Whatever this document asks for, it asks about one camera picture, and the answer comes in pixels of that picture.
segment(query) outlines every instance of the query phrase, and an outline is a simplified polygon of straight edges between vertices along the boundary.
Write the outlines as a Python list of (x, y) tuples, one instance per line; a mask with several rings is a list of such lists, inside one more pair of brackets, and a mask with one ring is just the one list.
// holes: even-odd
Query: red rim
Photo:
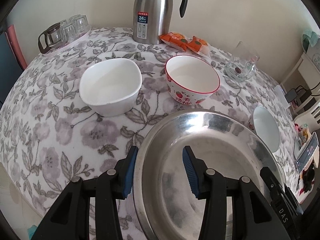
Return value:
[[(174, 57), (179, 57), (179, 56), (193, 57), (193, 56), (189, 56), (189, 55), (177, 55), (177, 56), (173, 56), (172, 58), (174, 58)], [(219, 85), (218, 85), (217, 89), (214, 90), (214, 91), (212, 91), (212, 92), (197, 92), (197, 91), (190, 90), (190, 89), (185, 88), (184, 86), (180, 85), (180, 84), (179, 84), (178, 82), (176, 82), (176, 81), (168, 74), (168, 72), (167, 72), (167, 63), (168, 63), (168, 61), (169, 61), (170, 59), (172, 59), (172, 58), (169, 58), (169, 59), (167, 60), (167, 62), (166, 62), (165, 65), (164, 65), (164, 70), (165, 70), (166, 75), (168, 75), (168, 76), (170, 77), (170, 79), (171, 79), (173, 82), (175, 82), (178, 86), (182, 87), (182, 88), (185, 89), (185, 90), (188, 90), (188, 91), (190, 91), (190, 92), (197, 93), (197, 94), (212, 94), (212, 93), (214, 93), (215, 91), (217, 91), (217, 90), (219, 89), (219, 87), (220, 87), (220, 77), (219, 77), (218, 73), (216, 72), (216, 70), (215, 70), (214, 68), (212, 68), (207, 62), (205, 62), (204, 60), (202, 60), (202, 59), (200, 59), (200, 58), (197, 58), (197, 57), (194, 57), (194, 58), (197, 58), (197, 59), (203, 61), (204, 63), (206, 63), (206, 64), (207, 64), (209, 67), (211, 67), (211, 68), (215, 71), (215, 73), (217, 74), (218, 79), (219, 79)]]

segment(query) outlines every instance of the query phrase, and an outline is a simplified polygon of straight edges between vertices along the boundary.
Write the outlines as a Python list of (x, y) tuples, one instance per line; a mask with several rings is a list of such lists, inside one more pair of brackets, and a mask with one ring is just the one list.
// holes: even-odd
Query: silver screw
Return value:
[(208, 175), (214, 175), (216, 173), (216, 171), (214, 169), (207, 169), (205, 171)]
[(73, 183), (76, 183), (76, 182), (78, 182), (80, 180), (80, 177), (79, 176), (73, 176), (72, 178), (71, 178), (71, 181), (73, 182)]
[(115, 175), (116, 172), (117, 172), (117, 171), (116, 171), (115, 169), (107, 170), (107, 174), (108, 174), (108, 175)]
[(241, 180), (242, 180), (244, 183), (249, 183), (249, 182), (250, 182), (250, 178), (247, 177), (247, 176), (243, 176), (243, 177), (241, 178)]

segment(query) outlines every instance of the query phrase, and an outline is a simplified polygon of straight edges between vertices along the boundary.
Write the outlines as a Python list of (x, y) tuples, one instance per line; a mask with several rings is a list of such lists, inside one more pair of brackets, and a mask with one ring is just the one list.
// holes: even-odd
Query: beige wall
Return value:
[[(197, 35), (231, 51), (242, 40), (260, 54), (258, 68), (280, 80), (299, 59), (304, 29), (320, 32), (300, 0), (189, 0), (184, 18), (174, 0), (171, 31)], [(39, 53), (38, 35), (74, 14), (94, 27), (132, 26), (134, 0), (20, 0), (8, 17), (29, 63)]]

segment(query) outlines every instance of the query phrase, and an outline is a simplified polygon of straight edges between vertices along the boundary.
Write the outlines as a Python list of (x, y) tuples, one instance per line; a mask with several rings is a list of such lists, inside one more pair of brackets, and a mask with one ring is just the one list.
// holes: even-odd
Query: floral tablecloth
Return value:
[[(85, 40), (60, 54), (39, 54), (17, 80), (1, 109), (0, 162), (25, 199), (45, 215), (72, 176), (90, 179), (113, 168), (131, 145), (139, 147), (152, 126), (168, 114), (206, 108), (247, 124), (254, 108), (263, 105), (278, 123), (281, 143), (275, 158), (295, 193), (294, 125), (290, 111), (275, 95), (277, 82), (259, 70), (250, 80), (235, 82), (223, 73), (230, 54), (211, 49), (209, 64), (219, 74), (221, 86), (196, 106), (182, 105), (167, 92), (164, 63), (182, 53), (165, 44), (138, 44), (132, 39), (132, 29), (93, 29)], [(82, 102), (79, 81), (89, 66), (117, 57), (136, 62), (143, 83), (131, 111), (106, 118)], [(124, 239), (144, 239), (132, 193), (117, 204)], [(90, 217), (94, 238), (94, 201)]]

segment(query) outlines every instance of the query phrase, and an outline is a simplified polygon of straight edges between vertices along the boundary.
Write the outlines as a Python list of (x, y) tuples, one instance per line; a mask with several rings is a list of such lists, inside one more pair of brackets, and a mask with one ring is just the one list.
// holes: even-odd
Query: tile floor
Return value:
[(38, 226), (41, 217), (22, 198), (0, 163), (0, 210), (21, 240), (29, 240), (27, 229)]

